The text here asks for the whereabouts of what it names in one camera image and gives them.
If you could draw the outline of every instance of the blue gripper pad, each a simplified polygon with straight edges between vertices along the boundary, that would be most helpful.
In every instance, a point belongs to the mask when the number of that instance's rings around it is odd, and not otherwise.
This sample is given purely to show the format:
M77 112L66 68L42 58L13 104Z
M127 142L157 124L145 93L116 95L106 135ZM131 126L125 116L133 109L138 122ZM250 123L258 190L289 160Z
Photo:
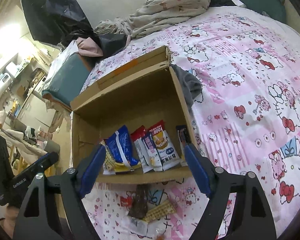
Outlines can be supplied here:
M194 177L200 192L210 198L212 191L210 188L209 176L202 167L198 158L205 157L200 155L199 151L194 147L193 144L186 145L185 159L188 163L192 176Z
M90 156L83 159L78 165L77 185L79 185L79 190L77 192L81 199L91 192L105 158L106 148L99 144L92 150Z

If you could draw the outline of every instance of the floral blanket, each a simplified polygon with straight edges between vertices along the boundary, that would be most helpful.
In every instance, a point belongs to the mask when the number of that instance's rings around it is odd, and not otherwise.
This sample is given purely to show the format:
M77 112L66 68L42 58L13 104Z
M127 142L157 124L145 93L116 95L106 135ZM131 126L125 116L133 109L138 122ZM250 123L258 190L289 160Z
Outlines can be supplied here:
M192 107L203 155L228 172L253 171L266 193L277 236L300 208L300 35L288 26L239 7L209 8L200 16L133 40L121 53L95 66L84 87L162 45L172 62L202 83ZM175 214L149 224L145 236L121 223L135 187L96 184L83 200L104 239L189 239L208 199L193 178L151 185L152 205L167 197ZM235 194L229 197L218 237L226 234Z

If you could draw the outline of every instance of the crumpled blanket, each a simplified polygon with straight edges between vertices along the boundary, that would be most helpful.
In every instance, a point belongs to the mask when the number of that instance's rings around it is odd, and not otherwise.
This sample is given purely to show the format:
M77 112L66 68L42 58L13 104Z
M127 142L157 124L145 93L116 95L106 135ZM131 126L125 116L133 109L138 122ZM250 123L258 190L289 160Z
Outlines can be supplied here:
M185 22L203 14L211 0L146 0L143 7L126 19L101 21L95 28L98 34L125 33L140 38L155 31Z

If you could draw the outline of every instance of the metal screw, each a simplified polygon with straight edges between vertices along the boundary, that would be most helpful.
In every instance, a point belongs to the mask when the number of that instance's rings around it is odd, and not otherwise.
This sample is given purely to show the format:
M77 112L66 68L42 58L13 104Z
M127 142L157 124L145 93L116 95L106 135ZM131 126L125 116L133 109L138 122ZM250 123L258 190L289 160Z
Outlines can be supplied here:
M75 168L69 168L69 169L67 169L67 173L68 173L68 174L73 174L73 173L75 173Z
M248 172L248 176L250 177L250 178L254 178L256 175L255 175L255 173L254 172L252 172L252 171L249 171Z
M36 179L42 179L42 177L43 177L43 174L42 174L42 173L38 173L38 174L35 176Z
M216 167L215 171L216 171L216 173L223 173L224 169L221 167Z

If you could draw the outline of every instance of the clothes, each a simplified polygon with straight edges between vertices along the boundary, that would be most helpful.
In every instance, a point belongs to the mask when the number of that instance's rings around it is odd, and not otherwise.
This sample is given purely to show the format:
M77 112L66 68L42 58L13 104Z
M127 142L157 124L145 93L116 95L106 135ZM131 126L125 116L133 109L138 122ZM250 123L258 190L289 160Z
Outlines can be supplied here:
M211 0L209 7L236 6L232 0Z
M180 82L186 104L189 109L193 105L193 100L201 93L202 85L200 81L188 71L183 70L175 64L170 64Z
M126 19L101 21L95 32L125 33L131 34L132 38L144 37L206 12L209 3L210 0L146 0L143 7Z
M81 56L87 56L87 57L103 56L103 52L101 48L90 37L88 37L87 39L79 37L75 42L77 43L79 54Z

